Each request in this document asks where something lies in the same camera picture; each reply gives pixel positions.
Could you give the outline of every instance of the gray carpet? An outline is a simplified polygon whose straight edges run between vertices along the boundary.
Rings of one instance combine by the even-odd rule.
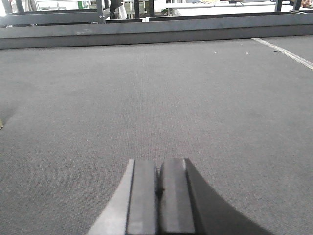
[[[274,234],[313,234],[313,71],[303,65],[249,39],[0,57],[1,235],[85,234],[128,158],[170,157],[190,158]]]

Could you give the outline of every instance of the black metal rail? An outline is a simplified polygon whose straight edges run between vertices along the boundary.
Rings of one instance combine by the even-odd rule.
[[[72,47],[313,34],[312,13],[153,18],[152,22],[0,28],[0,49]]]

